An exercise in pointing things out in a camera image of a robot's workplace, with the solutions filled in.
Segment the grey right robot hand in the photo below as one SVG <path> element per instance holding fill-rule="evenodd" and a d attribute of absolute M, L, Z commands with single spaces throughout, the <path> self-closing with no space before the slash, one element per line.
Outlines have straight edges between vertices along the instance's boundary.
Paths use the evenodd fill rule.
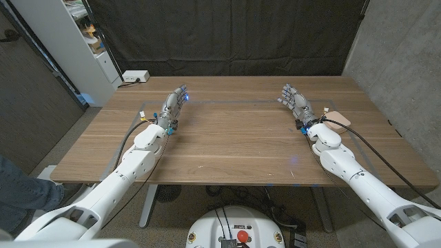
<path fill-rule="evenodd" d="M 282 96 L 277 101 L 292 111 L 297 130 L 301 128 L 308 130 L 318 122 L 318 117 L 314 114 L 311 103 L 290 84 L 283 87 Z"/>

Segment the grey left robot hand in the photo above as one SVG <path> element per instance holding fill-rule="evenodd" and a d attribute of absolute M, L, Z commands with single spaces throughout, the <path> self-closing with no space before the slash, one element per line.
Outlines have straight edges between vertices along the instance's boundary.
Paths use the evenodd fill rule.
<path fill-rule="evenodd" d="M 189 100 L 186 84 L 182 84 L 171 92 L 165 99 L 157 117 L 157 125 L 164 130 L 177 129 L 178 117 L 185 102 Z"/>

